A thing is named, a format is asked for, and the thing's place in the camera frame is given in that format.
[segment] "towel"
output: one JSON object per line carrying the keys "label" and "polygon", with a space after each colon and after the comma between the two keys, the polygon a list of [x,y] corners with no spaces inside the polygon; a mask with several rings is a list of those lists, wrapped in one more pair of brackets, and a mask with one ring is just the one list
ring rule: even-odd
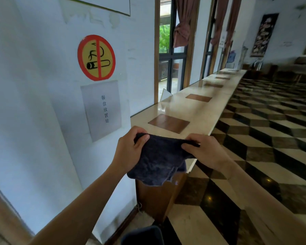
{"label": "towel", "polygon": [[[145,134],[138,133],[134,142],[136,143],[143,135]],[[149,186],[161,186],[165,181],[171,181],[176,172],[187,171],[186,159],[195,158],[181,148],[183,143],[199,147],[194,141],[150,134],[150,139],[142,148],[138,163],[127,176]]]}

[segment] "countertop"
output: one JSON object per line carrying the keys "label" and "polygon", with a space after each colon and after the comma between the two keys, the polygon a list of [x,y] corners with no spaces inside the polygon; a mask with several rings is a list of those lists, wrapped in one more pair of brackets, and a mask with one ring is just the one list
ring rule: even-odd
{"label": "countertop", "polygon": [[[210,135],[246,70],[223,69],[221,72],[212,74],[134,115],[131,117],[131,126],[140,126],[150,134],[172,138],[184,139],[190,133]],[[221,84],[223,87],[205,86],[206,83]],[[209,102],[188,99],[186,96],[189,94],[208,96],[212,99]],[[159,114],[183,119],[190,123],[180,134],[148,124]],[[196,160],[186,160],[187,173],[192,170]]]}

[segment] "curtain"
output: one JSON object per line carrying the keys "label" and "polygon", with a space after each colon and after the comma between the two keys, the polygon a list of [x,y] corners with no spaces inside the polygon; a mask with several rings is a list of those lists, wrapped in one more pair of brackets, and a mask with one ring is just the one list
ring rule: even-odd
{"label": "curtain", "polygon": [[224,16],[228,8],[228,2],[229,0],[218,0],[214,36],[213,39],[211,39],[212,45],[219,44]]}
{"label": "curtain", "polygon": [[177,5],[179,24],[174,31],[174,45],[173,47],[180,47],[188,45],[188,38],[190,34],[189,22],[192,18],[192,11],[195,0],[175,0]]}
{"label": "curtain", "polygon": [[240,9],[241,0],[233,0],[232,6],[230,10],[230,16],[228,21],[228,27],[227,27],[227,39],[225,41],[225,46],[228,47],[231,44],[231,39],[235,31],[238,13]]}

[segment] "green foliage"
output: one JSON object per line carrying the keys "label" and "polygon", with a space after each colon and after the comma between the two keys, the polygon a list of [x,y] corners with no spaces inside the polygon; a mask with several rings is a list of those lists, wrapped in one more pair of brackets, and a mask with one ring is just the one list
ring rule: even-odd
{"label": "green foliage", "polygon": [[159,53],[169,52],[170,25],[160,25]]}

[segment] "finger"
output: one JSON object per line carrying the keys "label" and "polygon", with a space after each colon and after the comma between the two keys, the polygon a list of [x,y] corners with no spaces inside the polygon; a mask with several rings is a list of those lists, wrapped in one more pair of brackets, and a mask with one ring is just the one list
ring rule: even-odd
{"label": "finger", "polygon": [[137,133],[148,133],[144,128],[142,127],[138,127],[138,126],[133,126],[128,134],[132,137],[132,138],[135,138],[136,134]]}
{"label": "finger", "polygon": [[204,136],[203,134],[196,134],[196,133],[191,133],[189,134],[185,139],[186,140],[193,140],[197,143],[201,143],[204,139]]}
{"label": "finger", "polygon": [[183,144],[181,145],[181,148],[182,148],[183,150],[187,151],[187,152],[190,153],[190,154],[194,154],[194,153],[198,150],[197,147],[192,146],[192,145],[187,144],[187,143],[183,143]]}
{"label": "finger", "polygon": [[146,135],[140,137],[140,138],[137,140],[137,142],[136,142],[136,144],[135,144],[135,146],[134,146],[135,149],[142,150],[144,144],[145,144],[149,139],[150,139],[150,135],[148,135],[148,134],[146,134]]}

